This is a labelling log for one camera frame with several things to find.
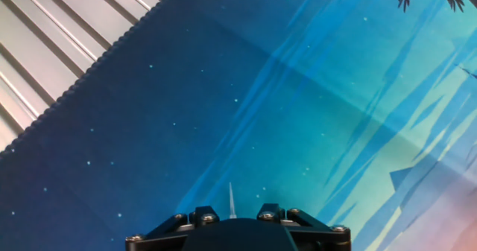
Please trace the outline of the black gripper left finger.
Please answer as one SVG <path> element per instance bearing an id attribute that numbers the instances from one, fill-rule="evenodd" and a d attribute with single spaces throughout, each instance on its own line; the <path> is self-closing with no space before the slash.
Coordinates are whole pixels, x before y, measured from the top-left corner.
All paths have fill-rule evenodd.
<path id="1" fill-rule="evenodd" d="M 152 231 L 125 238 L 126 251 L 181 249 L 187 238 L 206 225 L 218 223 L 220 217 L 211 206 L 197 207 L 189 214 L 170 216 Z"/>

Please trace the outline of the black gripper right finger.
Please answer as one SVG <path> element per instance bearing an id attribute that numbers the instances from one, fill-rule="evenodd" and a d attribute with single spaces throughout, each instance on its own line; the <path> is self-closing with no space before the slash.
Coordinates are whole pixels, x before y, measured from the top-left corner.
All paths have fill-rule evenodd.
<path id="1" fill-rule="evenodd" d="M 262 222 L 279 226 L 277 236 L 292 250 L 351 251 L 351 231 L 345 225 L 327 226 L 298 208 L 284 209 L 278 203 L 264 203 L 256 215 Z"/>

